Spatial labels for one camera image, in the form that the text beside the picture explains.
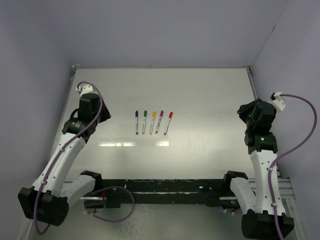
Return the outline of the red pen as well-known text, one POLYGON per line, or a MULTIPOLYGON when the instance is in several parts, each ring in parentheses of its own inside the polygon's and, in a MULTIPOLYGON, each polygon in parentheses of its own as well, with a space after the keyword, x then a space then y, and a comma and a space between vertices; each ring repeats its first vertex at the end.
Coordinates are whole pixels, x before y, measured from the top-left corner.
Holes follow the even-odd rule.
POLYGON ((165 126, 165 130, 164 130, 164 135, 167 135, 171 120, 172 120, 172 118, 169 118, 169 116, 168 116, 168 120, 167 120, 167 123, 166 123, 166 126, 165 126))

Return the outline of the blue pen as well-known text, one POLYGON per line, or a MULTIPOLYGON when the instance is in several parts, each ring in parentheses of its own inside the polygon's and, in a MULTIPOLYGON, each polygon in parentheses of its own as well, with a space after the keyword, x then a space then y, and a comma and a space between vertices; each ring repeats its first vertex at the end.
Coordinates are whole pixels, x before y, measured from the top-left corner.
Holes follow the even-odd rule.
POLYGON ((139 118, 136 117, 136 113, 135 113, 135 133, 136 135, 139 134, 139 118))

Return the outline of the purple pen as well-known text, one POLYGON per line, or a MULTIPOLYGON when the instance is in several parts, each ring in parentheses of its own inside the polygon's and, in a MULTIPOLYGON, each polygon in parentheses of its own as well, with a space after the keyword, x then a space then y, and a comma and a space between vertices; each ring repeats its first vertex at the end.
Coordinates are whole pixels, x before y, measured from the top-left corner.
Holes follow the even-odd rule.
POLYGON ((159 132, 162 118, 163 118, 163 117, 160 117, 160 116, 159 116, 159 118, 158 118, 158 122, 157 122, 156 129, 155 129, 155 133, 156 133, 156 134, 159 132))

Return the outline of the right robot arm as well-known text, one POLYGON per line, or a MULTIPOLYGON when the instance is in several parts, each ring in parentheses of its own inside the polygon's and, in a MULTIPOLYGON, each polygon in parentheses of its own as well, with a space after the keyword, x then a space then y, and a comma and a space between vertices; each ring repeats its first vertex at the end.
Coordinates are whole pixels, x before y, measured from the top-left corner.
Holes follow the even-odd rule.
POLYGON ((280 195, 277 164, 278 145, 271 132, 278 111, 286 104, 282 98, 263 101, 260 98, 239 107, 237 114, 245 123, 244 142, 248 148, 255 190, 241 172, 228 171, 222 190, 237 198, 242 211, 241 230, 247 239, 280 240, 294 229, 294 219, 287 216, 280 195))

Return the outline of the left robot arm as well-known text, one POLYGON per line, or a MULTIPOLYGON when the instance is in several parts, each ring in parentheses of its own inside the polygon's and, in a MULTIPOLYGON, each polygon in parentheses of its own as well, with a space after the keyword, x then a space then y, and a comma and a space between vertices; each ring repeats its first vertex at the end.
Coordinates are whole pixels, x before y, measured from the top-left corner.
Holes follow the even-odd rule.
POLYGON ((47 166, 30 188, 23 187, 18 200, 26 218, 53 226, 65 220, 70 207, 83 195, 98 196, 101 181, 93 175, 81 174, 76 182, 64 186, 66 176, 76 157, 84 148, 99 123, 111 115, 103 98, 96 92, 82 93, 79 107, 64 123, 58 147, 47 166))

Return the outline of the yellow pen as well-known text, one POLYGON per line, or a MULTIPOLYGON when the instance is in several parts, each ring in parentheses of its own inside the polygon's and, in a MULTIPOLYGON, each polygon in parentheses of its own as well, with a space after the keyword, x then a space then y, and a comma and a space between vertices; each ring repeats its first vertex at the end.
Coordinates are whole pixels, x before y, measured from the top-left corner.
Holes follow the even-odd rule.
POLYGON ((149 129, 149 134, 150 134, 150 135, 153 133, 154 124, 155 124, 155 118, 156 118, 156 117, 153 117, 153 114, 152 114, 151 124, 150 124, 150 129, 149 129))

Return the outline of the green pen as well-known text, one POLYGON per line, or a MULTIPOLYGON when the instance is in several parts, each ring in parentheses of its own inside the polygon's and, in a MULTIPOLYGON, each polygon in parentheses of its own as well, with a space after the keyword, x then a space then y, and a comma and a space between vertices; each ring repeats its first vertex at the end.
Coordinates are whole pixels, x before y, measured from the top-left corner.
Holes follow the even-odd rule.
POLYGON ((144 135, 146 132, 146 123, 147 123, 147 117, 143 116, 143 124, 142 124, 142 134, 144 135))

